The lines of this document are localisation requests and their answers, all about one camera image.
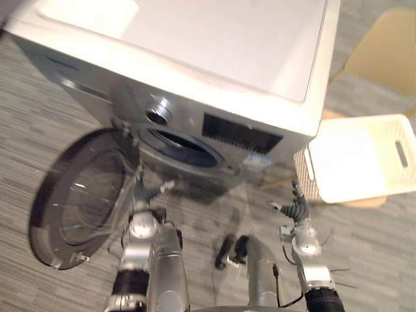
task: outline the washing machine door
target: washing machine door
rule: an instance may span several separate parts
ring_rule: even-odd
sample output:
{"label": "washing machine door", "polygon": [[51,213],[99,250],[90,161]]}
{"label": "washing machine door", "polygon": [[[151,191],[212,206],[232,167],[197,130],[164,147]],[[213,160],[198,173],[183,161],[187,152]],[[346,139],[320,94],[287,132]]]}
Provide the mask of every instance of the washing machine door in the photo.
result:
{"label": "washing machine door", "polygon": [[32,205],[29,241],[45,265],[86,261],[127,210],[138,149],[119,130],[102,129],[70,146],[53,164]]}

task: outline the washing machine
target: washing machine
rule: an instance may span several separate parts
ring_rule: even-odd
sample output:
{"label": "washing machine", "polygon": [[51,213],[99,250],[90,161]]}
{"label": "washing machine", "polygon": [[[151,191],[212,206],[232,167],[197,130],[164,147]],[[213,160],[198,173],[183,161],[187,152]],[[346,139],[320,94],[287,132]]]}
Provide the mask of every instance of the washing machine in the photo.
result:
{"label": "washing machine", "polygon": [[221,192],[316,135],[339,5],[28,0],[6,30],[146,165]]}

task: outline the wooden chair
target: wooden chair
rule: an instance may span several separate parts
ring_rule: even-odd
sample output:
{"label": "wooden chair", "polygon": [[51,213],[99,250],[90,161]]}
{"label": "wooden chair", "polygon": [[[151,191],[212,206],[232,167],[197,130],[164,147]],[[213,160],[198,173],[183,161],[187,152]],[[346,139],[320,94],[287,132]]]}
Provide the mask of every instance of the wooden chair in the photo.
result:
{"label": "wooden chair", "polygon": [[416,10],[384,12],[330,84],[346,72],[416,96]]}

